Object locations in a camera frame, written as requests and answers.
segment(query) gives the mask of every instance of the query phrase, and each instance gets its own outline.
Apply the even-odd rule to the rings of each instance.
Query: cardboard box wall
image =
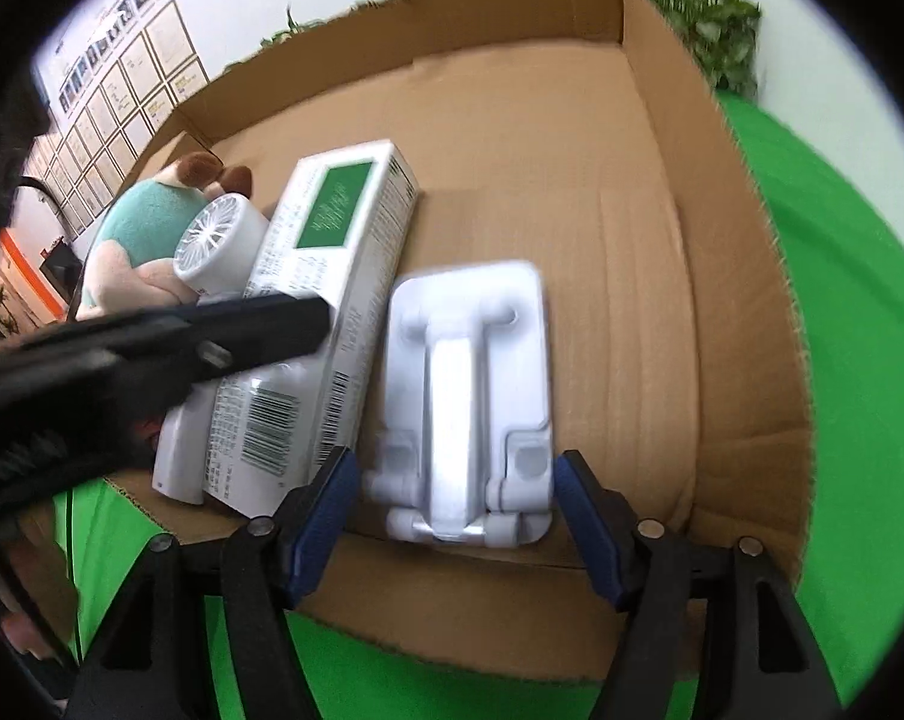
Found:
[[[547,295],[556,451],[638,514],[798,576],[801,342],[769,221],[702,76],[646,0],[392,0],[295,36],[175,110],[127,183],[209,148],[271,213],[297,159],[389,138],[423,188],[401,274],[507,258]],[[359,440],[372,461],[373,370]],[[183,541],[241,519],[113,482]],[[622,620],[557,514],[511,551],[386,541],[360,504],[303,613],[422,659],[602,679]]]

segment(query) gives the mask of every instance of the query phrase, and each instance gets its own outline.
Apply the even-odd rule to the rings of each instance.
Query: white rectangular package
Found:
[[[317,293],[332,332],[308,358],[223,381],[205,465],[207,493],[247,517],[273,514],[354,445],[372,354],[418,184],[390,141],[300,160],[279,200],[246,298]]]

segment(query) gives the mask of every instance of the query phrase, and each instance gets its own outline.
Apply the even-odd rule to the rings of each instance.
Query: metal bolt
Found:
[[[646,538],[662,538],[665,536],[665,526],[657,519],[643,519],[638,524],[638,532]]]
[[[226,367],[232,365],[232,353],[228,349],[219,346],[218,343],[203,341],[199,343],[196,351],[199,352],[200,360],[208,362],[209,365],[212,365],[217,370],[225,370]]]
[[[249,533],[252,536],[268,536],[276,528],[271,517],[255,517],[249,522]]]
[[[172,543],[175,543],[175,537],[171,533],[156,533],[148,540],[148,549],[152,552],[165,552]]]
[[[739,550],[749,557],[758,557],[765,551],[765,547],[753,536],[742,536],[739,539]]]

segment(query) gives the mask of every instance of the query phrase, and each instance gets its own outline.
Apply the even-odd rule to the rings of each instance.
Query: plush toy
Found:
[[[186,154],[115,201],[85,265],[76,319],[194,303],[199,295],[172,271],[182,233],[225,191],[252,195],[252,171],[225,167],[207,151]]]

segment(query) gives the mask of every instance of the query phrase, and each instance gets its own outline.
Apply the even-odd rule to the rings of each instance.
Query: green rectangle on box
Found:
[[[295,248],[342,247],[372,160],[329,167]]]

